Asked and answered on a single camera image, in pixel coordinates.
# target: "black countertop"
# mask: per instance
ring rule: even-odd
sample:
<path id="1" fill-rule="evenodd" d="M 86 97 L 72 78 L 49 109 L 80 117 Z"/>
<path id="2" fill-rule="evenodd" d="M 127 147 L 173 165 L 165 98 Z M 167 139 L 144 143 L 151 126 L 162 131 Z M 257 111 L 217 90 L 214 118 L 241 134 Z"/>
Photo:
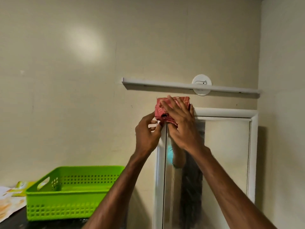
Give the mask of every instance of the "black countertop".
<path id="1" fill-rule="evenodd" d="M 8 219 L 0 223 L 0 229 L 81 229 L 87 219 L 64 219 L 52 221 L 29 222 L 26 207 L 15 212 Z M 126 228 L 126 220 L 121 229 Z"/>

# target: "plastic basket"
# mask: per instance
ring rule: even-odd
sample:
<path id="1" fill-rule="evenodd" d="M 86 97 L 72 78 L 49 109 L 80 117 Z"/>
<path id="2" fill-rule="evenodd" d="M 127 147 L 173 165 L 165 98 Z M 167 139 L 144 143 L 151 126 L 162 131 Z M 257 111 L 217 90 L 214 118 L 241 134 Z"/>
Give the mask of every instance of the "plastic basket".
<path id="1" fill-rule="evenodd" d="M 123 169 L 123 166 L 54 169 L 27 189 L 27 219 L 89 218 Z"/>

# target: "red cloth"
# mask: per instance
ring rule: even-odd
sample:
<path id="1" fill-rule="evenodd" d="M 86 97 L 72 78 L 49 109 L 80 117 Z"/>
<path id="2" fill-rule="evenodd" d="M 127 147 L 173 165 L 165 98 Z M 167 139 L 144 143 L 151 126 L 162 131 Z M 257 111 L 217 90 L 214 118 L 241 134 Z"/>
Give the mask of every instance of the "red cloth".
<path id="1" fill-rule="evenodd" d="M 180 107 L 180 104 L 178 103 L 177 101 L 177 98 L 176 97 L 173 97 L 173 99 L 175 100 L 175 102 L 178 104 L 178 106 Z M 188 108 L 190 108 L 190 98 L 188 96 L 183 96 L 183 97 L 180 97 L 180 99 L 184 102 L 185 106 Z M 175 120 L 168 114 L 168 112 L 164 109 L 164 107 L 162 106 L 161 104 L 161 100 L 164 100 L 171 108 L 173 107 L 170 103 L 170 100 L 168 98 L 158 98 L 157 99 L 157 104 L 155 106 L 155 117 L 156 117 L 156 120 L 158 121 L 161 121 L 161 120 L 164 120 L 168 123 L 172 123 L 176 126 L 177 123 L 175 122 Z"/>

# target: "basket handle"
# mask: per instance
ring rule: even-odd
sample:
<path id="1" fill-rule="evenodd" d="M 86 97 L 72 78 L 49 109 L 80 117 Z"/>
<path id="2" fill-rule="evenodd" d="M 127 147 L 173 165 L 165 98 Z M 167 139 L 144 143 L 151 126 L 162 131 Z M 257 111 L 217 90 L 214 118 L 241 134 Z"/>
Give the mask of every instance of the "basket handle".
<path id="1" fill-rule="evenodd" d="M 47 177 L 45 179 L 43 177 L 43 180 L 37 185 L 37 190 L 43 188 L 49 181 L 50 181 L 50 177 Z"/>

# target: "person's left hand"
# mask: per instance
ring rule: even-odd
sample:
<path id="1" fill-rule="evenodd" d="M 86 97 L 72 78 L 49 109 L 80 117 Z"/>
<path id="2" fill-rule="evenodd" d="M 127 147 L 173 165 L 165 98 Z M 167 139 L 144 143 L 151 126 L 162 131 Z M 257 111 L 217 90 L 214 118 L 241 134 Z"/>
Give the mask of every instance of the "person's left hand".
<path id="1" fill-rule="evenodd" d="M 153 121 L 155 113 L 152 112 L 144 116 L 139 124 L 135 127 L 136 134 L 136 149 L 135 154 L 148 158 L 152 151 L 157 147 L 161 137 L 161 130 L 164 123 Z M 150 124 L 158 123 L 157 127 L 148 128 Z"/>

